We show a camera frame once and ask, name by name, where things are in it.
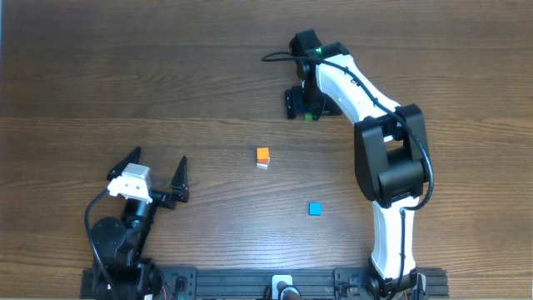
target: blue block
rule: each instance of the blue block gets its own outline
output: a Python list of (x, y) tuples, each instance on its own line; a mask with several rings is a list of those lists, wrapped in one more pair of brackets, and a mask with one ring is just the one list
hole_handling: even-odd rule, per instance
[(322, 203), (319, 203), (319, 202), (309, 203), (309, 215), (310, 216), (322, 215)]

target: cable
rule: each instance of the cable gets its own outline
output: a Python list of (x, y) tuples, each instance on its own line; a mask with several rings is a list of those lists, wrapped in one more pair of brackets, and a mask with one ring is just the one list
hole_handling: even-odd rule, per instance
[(94, 259), (97, 261), (98, 267), (100, 268), (103, 277), (106, 279), (107, 284), (109, 284), (109, 287), (111, 288), (111, 294), (113, 296), (114, 300), (118, 300), (117, 290), (115, 289), (115, 285), (113, 281), (111, 280), (111, 276), (109, 276), (109, 273), (107, 272), (106, 268), (104, 267), (102, 263), (102, 259), (100, 259), (100, 255), (98, 255), (97, 248), (94, 244), (94, 241), (92, 240), (92, 234), (91, 234), (91, 225), (89, 224), (89, 216), (91, 215), (91, 211), (94, 208), (94, 206), (102, 199), (104, 196), (107, 195), (107, 188), (105, 188), (102, 192), (98, 194), (97, 197), (95, 197), (91, 203), (87, 206), (87, 210), (85, 211), (85, 230), (87, 231), (87, 237), (89, 239), (89, 244), (91, 245), (92, 253), (94, 254)]
[[(288, 55), (290, 57), (271, 58), (271, 57), (274, 57), (274, 56), (277, 56), (277, 55)], [(387, 300), (392, 300), (392, 298), (396, 295), (396, 291), (399, 289), (399, 287), (401, 285), (401, 279), (403, 277), (403, 268), (404, 268), (404, 263), (405, 263), (405, 258), (406, 258), (406, 256), (405, 256), (405, 246), (406, 246), (406, 213), (405, 213), (405, 210), (417, 211), (417, 210), (423, 208), (430, 201), (431, 195), (433, 194), (433, 187), (435, 185), (435, 179), (434, 179), (434, 176), (433, 176), (433, 166), (431, 164), (430, 156), (427, 153), (427, 150), (424, 148), (424, 145), (422, 144), (422, 141), (412, 131), (412, 129), (409, 127), (409, 125), (407, 125), (407, 123), (397, 113), (391, 111), (390, 109), (385, 107), (383, 104), (381, 104), (377, 100), (377, 98), (374, 97), (374, 95), (372, 95), (372, 93), (370, 92), (368, 87), (366, 87), (365, 83), (363, 83), (363, 81), (354, 72), (350, 71), (350, 69), (348, 67), (343, 67), (343, 66), (341, 66), (339, 64), (336, 64), (334, 62), (329, 62), (329, 61), (327, 61), (325, 59), (321, 59), (321, 58), (315, 58), (315, 57), (293, 57), (292, 53), (290, 53), (290, 52), (274, 52), (274, 53), (270, 53), (270, 54), (267, 54), (266, 56), (262, 57), (261, 60), (262, 60), (262, 62), (267, 62), (267, 63), (271, 63), (271, 62), (290, 62), (290, 61), (293, 61), (293, 62), (308, 62), (308, 63), (324, 63), (324, 64), (326, 64), (328, 66), (332, 66), (334, 68), (337, 68), (337, 69), (343, 71), (345, 74), (348, 74), (348, 75), (350, 75), (352, 77), (353, 81), (357, 84), (358, 87), (363, 89), (363, 91), (370, 98), (370, 100), (374, 103), (374, 105), (376, 105), (382, 111), (384, 111), (385, 113), (387, 113), (388, 115), (393, 117), (401, 125), (401, 127), (407, 132), (407, 134), (409, 134), (409, 136), (413, 139), (413, 141), (415, 141), (417, 147), (420, 149), (420, 152), (422, 153), (422, 157), (424, 158), (424, 162), (425, 162), (425, 165), (426, 165), (426, 168), (427, 168), (427, 173), (428, 173), (428, 178), (429, 178), (428, 187), (427, 187), (427, 190), (426, 190), (426, 195), (424, 196), (424, 198), (422, 199), (421, 202), (419, 202), (414, 207), (401, 207), (400, 208), (400, 215), (401, 215), (400, 276), (398, 277), (398, 280), (396, 282), (396, 286), (394, 287), (394, 289), (391, 291), (391, 294), (387, 298)]]

